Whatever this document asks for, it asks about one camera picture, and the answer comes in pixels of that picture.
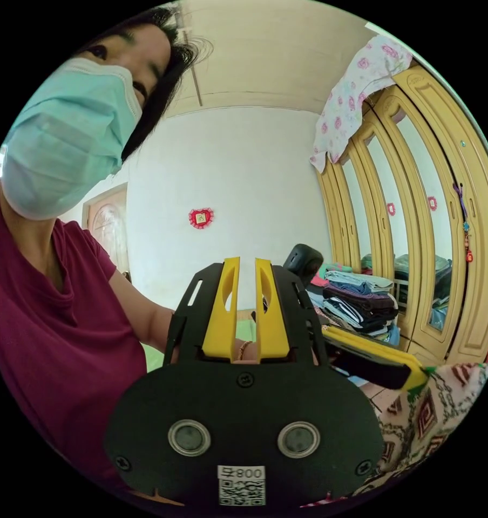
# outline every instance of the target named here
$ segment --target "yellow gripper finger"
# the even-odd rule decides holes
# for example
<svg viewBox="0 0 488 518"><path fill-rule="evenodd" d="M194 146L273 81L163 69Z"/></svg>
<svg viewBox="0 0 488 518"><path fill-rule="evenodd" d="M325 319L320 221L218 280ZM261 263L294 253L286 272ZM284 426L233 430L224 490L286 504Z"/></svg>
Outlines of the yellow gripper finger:
<svg viewBox="0 0 488 518"><path fill-rule="evenodd" d="M224 261L219 287L213 303L212 315L206 329L202 351L212 358L227 358L232 363L235 356L235 334L237 327L237 290L239 286L240 258ZM226 310L228 297L232 295L229 311Z"/></svg>
<svg viewBox="0 0 488 518"><path fill-rule="evenodd" d="M263 358L285 358L289 354L286 328L276 292L271 261L255 259L256 274L256 343L258 361ZM262 298L266 299L264 312Z"/></svg>

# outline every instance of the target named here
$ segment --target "face mask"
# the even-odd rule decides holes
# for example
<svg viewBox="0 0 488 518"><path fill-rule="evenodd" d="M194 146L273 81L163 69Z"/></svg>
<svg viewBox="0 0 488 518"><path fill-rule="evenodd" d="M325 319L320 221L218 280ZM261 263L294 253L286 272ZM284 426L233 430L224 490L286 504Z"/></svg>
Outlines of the face mask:
<svg viewBox="0 0 488 518"><path fill-rule="evenodd" d="M1 183L15 212L59 217L120 170L141 118L132 81L120 66L74 58L41 85L5 141Z"/></svg>

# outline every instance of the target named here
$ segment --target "wardrobe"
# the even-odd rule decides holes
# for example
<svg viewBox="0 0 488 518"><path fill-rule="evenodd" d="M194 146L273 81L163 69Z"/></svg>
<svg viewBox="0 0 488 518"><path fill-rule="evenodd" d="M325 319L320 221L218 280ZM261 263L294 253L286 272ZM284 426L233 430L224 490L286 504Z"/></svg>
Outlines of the wardrobe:
<svg viewBox="0 0 488 518"><path fill-rule="evenodd" d="M364 103L362 126L339 163L327 160L316 172L332 259L394 280L401 350L424 365L483 362L488 154L424 67L394 81Z"/></svg>

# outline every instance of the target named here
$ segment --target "maroon shirt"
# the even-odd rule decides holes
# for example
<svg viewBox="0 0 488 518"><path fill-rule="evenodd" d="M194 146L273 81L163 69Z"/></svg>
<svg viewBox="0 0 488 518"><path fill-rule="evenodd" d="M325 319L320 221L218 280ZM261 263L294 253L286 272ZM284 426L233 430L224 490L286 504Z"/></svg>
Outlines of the maroon shirt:
<svg viewBox="0 0 488 518"><path fill-rule="evenodd" d="M59 293L19 252L0 210L0 371L35 429L84 475L125 488L103 450L109 416L146 374L109 280L116 267L78 223L57 220Z"/></svg>

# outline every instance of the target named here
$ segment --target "ceiling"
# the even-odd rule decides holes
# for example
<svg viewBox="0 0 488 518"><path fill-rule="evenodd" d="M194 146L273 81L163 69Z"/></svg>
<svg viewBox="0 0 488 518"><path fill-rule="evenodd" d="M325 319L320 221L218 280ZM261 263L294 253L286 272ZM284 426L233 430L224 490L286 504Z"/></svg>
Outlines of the ceiling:
<svg viewBox="0 0 488 518"><path fill-rule="evenodd" d="M181 0L182 34L211 55L186 74L167 117L226 106L320 114L356 52L366 21L310 0Z"/></svg>

